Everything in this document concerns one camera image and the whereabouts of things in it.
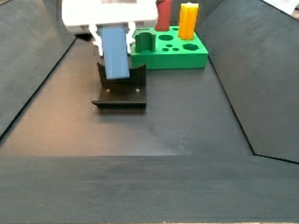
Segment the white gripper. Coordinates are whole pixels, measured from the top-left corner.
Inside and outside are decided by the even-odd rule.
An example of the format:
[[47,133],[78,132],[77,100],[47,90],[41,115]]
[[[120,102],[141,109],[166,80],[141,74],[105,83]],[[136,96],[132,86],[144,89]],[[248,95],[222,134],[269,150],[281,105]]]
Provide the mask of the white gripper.
[[125,49],[130,54],[134,43],[136,22],[157,19],[154,0],[61,0],[61,21],[66,30],[77,35],[90,33],[97,54],[102,56],[97,25],[126,24]]

